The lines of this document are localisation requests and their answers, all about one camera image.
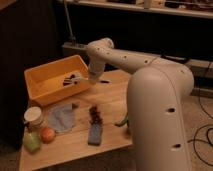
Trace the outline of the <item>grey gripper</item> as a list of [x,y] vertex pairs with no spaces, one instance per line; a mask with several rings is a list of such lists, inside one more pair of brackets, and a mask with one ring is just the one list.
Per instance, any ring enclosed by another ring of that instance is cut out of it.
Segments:
[[104,72],[104,68],[103,67],[92,67],[89,66],[88,67],[88,73],[89,73],[89,82],[91,84],[96,84],[99,82],[99,78],[101,77],[101,75]]

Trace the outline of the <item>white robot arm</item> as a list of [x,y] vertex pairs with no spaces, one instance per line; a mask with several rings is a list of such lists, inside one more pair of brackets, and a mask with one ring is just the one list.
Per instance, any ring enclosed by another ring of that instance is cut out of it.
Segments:
[[109,38],[89,43],[86,53],[92,83],[106,64],[131,75],[127,113],[137,171],[192,171],[181,103],[194,87],[191,70],[157,55],[118,50]]

